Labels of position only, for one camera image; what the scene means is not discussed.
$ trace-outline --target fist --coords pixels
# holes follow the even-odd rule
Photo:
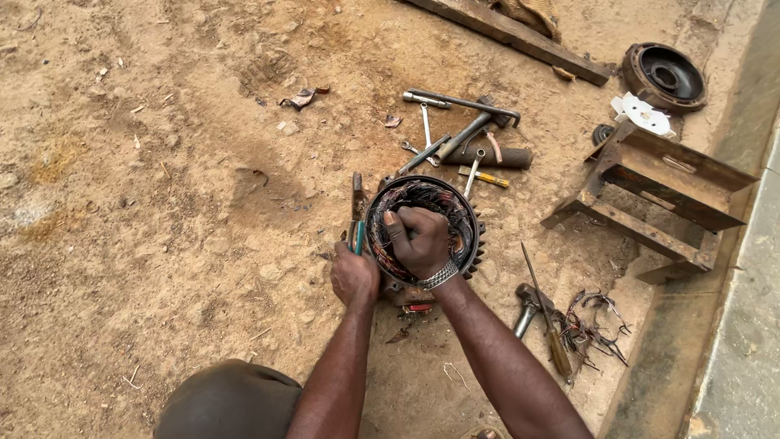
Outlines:
[[[350,304],[376,302],[379,295],[379,266],[377,261],[364,252],[361,256],[352,253],[346,242],[335,245],[336,258],[331,267],[333,292],[349,307]]]
[[[417,279],[428,279],[449,261],[449,222],[443,215],[421,207],[402,207],[398,213],[385,212],[383,220],[395,257]],[[407,227],[416,234],[411,240]]]

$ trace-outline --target screwdriver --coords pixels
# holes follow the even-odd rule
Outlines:
[[[539,283],[536,281],[536,274],[534,273],[534,268],[531,266],[531,259],[528,257],[526,245],[523,244],[523,242],[520,242],[520,245],[523,246],[523,255],[526,257],[528,271],[531,272],[531,279],[534,280],[534,288],[536,288],[537,300],[539,303],[544,303],[541,300],[541,290],[539,289]],[[568,377],[572,374],[572,365],[569,363],[569,357],[566,356],[566,351],[563,350],[561,340],[558,338],[558,330],[556,330],[555,326],[552,324],[552,319],[550,319],[550,312],[547,310],[547,307],[544,306],[541,307],[541,310],[544,313],[544,321],[547,324],[547,333],[545,335],[547,335],[547,343],[550,345],[552,362],[555,363],[555,368],[558,370],[558,373],[560,373],[561,376]]]

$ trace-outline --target pebble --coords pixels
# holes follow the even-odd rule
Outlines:
[[[9,187],[16,186],[19,183],[19,178],[14,173],[2,173],[0,174],[0,189],[8,189]]]
[[[298,131],[300,131],[300,128],[298,128],[298,126],[294,122],[292,122],[284,126],[284,130],[282,131],[282,133],[284,133],[285,136],[292,136]]]
[[[325,39],[317,37],[309,41],[309,46],[313,48],[321,48],[325,44]]]
[[[287,23],[282,29],[285,32],[292,32],[292,31],[294,31],[297,28],[298,28],[298,23],[296,23],[294,21],[291,21],[291,22]]]

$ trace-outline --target debris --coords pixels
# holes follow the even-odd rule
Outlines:
[[[387,115],[385,118],[385,127],[387,128],[395,128],[398,126],[399,123],[403,120],[402,117],[395,117],[392,115]]]
[[[16,186],[19,178],[14,173],[0,173],[0,189],[8,189]]]
[[[412,327],[414,322],[410,322],[406,327],[401,328],[396,335],[390,340],[387,340],[385,344],[398,343],[401,340],[405,340],[409,336],[409,328]]]
[[[266,330],[264,330],[263,332],[261,332],[261,333],[259,333],[258,335],[256,335],[256,336],[254,336],[254,337],[250,338],[250,339],[249,339],[249,341],[255,341],[256,339],[258,339],[258,338],[262,337],[262,336],[263,336],[265,333],[267,333],[269,330],[271,330],[271,327],[268,327],[268,328],[267,328]]]
[[[458,377],[460,377],[460,380],[463,381],[463,385],[466,386],[467,389],[469,389],[469,385],[466,384],[466,380],[463,379],[463,375],[461,375],[460,372],[458,372],[458,368],[455,367],[454,364],[450,362],[444,363],[444,373],[447,373],[447,366],[451,366],[455,370],[455,372],[458,374]],[[447,377],[449,378],[450,381],[452,381],[452,377],[449,376],[449,373],[447,373]]]
[[[35,20],[28,26],[24,28],[16,28],[19,32],[24,32],[25,30],[30,30],[38,23],[38,20],[41,19],[41,16],[44,15],[44,9],[38,6],[38,15],[35,17]]]
[[[295,98],[288,99],[284,98],[281,102],[279,102],[279,105],[284,104],[285,102],[289,102],[290,106],[292,106],[294,109],[300,111],[302,107],[307,105],[309,102],[311,102],[311,99],[314,97],[314,95],[326,95],[331,90],[330,86],[326,87],[315,87],[315,88],[302,88],[301,91],[298,92]]]
[[[300,128],[298,128],[298,126],[295,123],[290,123],[285,127],[283,133],[285,134],[285,136],[292,136],[298,131],[300,131]]]
[[[169,180],[173,180],[173,179],[171,178],[171,174],[170,174],[170,173],[168,172],[168,170],[165,168],[165,164],[164,164],[163,162],[160,162],[160,166],[162,166],[162,170],[164,170],[164,171],[165,171],[165,175],[167,175],[167,176],[168,176],[168,179],[169,179]]]
[[[285,26],[282,28],[282,30],[283,30],[283,31],[285,31],[285,32],[292,32],[292,31],[294,31],[294,30],[295,30],[295,29],[297,29],[297,28],[298,28],[298,23],[296,23],[296,22],[294,22],[294,21],[291,21],[291,22],[287,23],[287,24],[286,24],[286,25],[285,25]]]
[[[593,326],[588,326],[585,320],[579,318],[578,315],[574,312],[578,303],[582,302],[582,307],[585,308],[587,303],[592,300],[607,304],[607,312],[613,312],[620,319],[620,333],[625,335],[631,334],[626,321],[623,320],[622,316],[615,307],[615,300],[602,294],[601,290],[599,290],[598,293],[587,293],[585,290],[582,290],[574,297],[574,300],[572,301],[571,305],[569,305],[569,309],[565,315],[562,312],[557,312],[553,315],[553,319],[558,320],[561,325],[561,338],[564,346],[575,352],[583,360],[583,364],[585,366],[595,370],[599,369],[587,354],[587,349],[590,346],[593,346],[598,351],[606,355],[617,357],[623,363],[623,365],[628,367],[628,361],[617,345],[618,338],[615,337],[615,340],[610,340],[609,338],[601,335],[598,330],[604,328],[598,326],[595,316]],[[599,348],[596,344],[605,346],[609,352]]]
[[[309,41],[309,46],[313,48],[322,48],[322,45],[325,44],[325,39],[321,37],[312,38],[311,41]]]

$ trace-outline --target metal frame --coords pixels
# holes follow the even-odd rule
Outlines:
[[[684,145],[621,123],[586,160],[596,164],[575,194],[559,203],[541,224],[552,228],[582,212],[672,260],[637,278],[648,284],[712,270],[722,230],[744,225],[729,215],[731,195],[756,177]],[[599,199],[614,184],[704,228],[699,248],[653,227]]]

